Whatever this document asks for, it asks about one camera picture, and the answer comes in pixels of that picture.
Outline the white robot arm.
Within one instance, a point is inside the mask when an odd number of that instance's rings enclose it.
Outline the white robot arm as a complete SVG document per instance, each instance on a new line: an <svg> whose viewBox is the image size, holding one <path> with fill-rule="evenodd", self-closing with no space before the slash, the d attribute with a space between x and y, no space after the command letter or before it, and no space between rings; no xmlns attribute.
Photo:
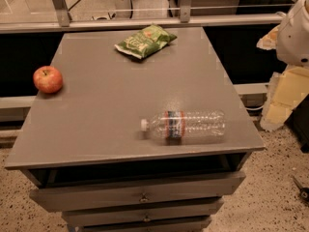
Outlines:
<svg viewBox="0 0 309 232"><path fill-rule="evenodd" d="M309 0L297 0L282 19L276 54L288 65L309 67Z"/></svg>

